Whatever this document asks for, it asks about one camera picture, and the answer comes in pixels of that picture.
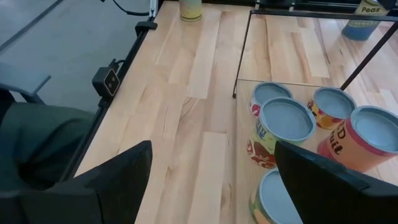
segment metal rod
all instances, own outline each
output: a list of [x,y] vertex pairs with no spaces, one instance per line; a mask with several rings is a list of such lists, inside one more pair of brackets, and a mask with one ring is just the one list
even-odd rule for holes
[[355,79],[355,77],[362,71],[362,69],[372,60],[373,56],[380,50],[380,48],[387,42],[388,39],[394,34],[398,29],[398,22],[395,22],[390,29],[384,34],[384,36],[379,40],[379,42],[373,47],[373,49],[368,53],[365,59],[356,67],[354,72],[347,78],[344,84],[340,87],[341,90],[345,90],[347,86]]
[[249,25],[250,25],[251,15],[252,15],[252,11],[250,11],[249,19],[248,19],[248,24],[246,25],[246,33],[245,33],[245,35],[244,35],[243,47],[242,47],[242,52],[241,52],[241,58],[239,59],[238,71],[236,72],[236,77],[235,77],[234,90],[233,90],[233,92],[232,92],[232,97],[233,97],[233,98],[236,98],[236,85],[238,84],[238,75],[239,75],[239,71],[240,71],[240,69],[241,69],[242,58],[243,58],[243,52],[244,52],[244,46],[246,45],[246,39],[248,38],[248,32],[249,32]]

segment black metal frame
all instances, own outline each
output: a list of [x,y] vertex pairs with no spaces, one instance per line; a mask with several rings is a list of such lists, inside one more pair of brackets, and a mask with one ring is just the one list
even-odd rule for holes
[[360,73],[360,71],[368,64],[368,62],[375,56],[375,54],[380,50],[380,48],[387,42],[387,40],[394,34],[398,29],[398,18],[391,16],[357,16],[357,15],[347,15],[347,14],[324,14],[317,12],[299,12],[299,11],[281,11],[281,10],[251,10],[248,18],[248,25],[246,27],[246,33],[244,35],[244,43],[241,52],[241,58],[239,59],[238,71],[235,77],[234,89],[232,92],[232,97],[236,98],[236,85],[238,84],[239,71],[241,69],[242,58],[244,53],[244,48],[246,45],[251,16],[253,14],[260,15],[272,15],[272,16],[294,16],[294,17],[313,17],[322,19],[352,19],[352,20],[363,20],[363,21],[389,21],[394,22],[390,29],[384,34],[384,36],[379,40],[379,42],[373,47],[373,49],[368,53],[365,59],[358,65],[355,71],[347,78],[344,84],[340,87],[345,90],[347,86],[355,79],[355,77]]

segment yellow can label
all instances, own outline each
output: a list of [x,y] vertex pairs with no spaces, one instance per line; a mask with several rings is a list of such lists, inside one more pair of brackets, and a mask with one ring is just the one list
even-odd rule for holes
[[343,121],[342,119],[334,118],[325,114],[321,109],[319,109],[314,100],[310,100],[307,106],[311,110],[312,115],[314,115],[318,127],[333,130]]

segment wood grain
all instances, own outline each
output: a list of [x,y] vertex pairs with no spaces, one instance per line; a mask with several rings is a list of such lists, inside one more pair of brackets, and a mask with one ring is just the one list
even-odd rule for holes
[[[248,105],[251,100],[251,94],[254,87],[258,82],[239,80],[238,88],[236,92],[237,96],[237,128],[236,128],[236,223],[254,223],[251,218],[251,214],[247,208],[250,193],[258,187],[258,184],[267,172],[267,169],[261,168],[255,164],[246,152],[246,143],[248,137],[253,132],[254,123],[256,120],[250,113]],[[292,93],[296,100],[301,101],[306,104],[310,98],[313,96],[315,90],[319,86],[308,86],[308,85],[290,85],[284,84]],[[349,91],[349,94],[355,98],[355,96],[362,95],[361,92],[355,90],[355,92]],[[357,101],[361,105],[369,103],[385,103],[385,100],[391,100],[394,96],[389,92],[384,92],[384,96],[375,95],[364,95],[362,96],[362,101]],[[301,147],[308,149],[312,152],[317,151],[318,143],[329,136],[331,131],[321,129],[317,127],[315,134],[306,140]],[[398,185],[398,175],[394,172],[398,169],[398,158],[392,158],[387,162],[369,170],[366,172],[367,175],[373,176],[375,178],[384,180],[386,182]]]
[[194,23],[178,9],[164,2],[77,175],[150,139],[135,223],[235,223],[231,93],[251,8],[203,4]]
[[[340,87],[391,26],[380,23],[369,40],[358,42],[341,34],[346,23],[253,15],[239,79]],[[398,69],[397,39],[398,34],[394,34],[360,73],[358,78],[366,91],[394,90],[392,83],[398,82],[394,75]]]
[[226,134],[204,132],[188,223],[220,221],[225,149]]

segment yellow bottle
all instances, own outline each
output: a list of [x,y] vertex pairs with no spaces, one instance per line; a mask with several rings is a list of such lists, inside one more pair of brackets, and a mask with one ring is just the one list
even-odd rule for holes
[[180,0],[180,18],[195,22],[201,19],[201,0]]

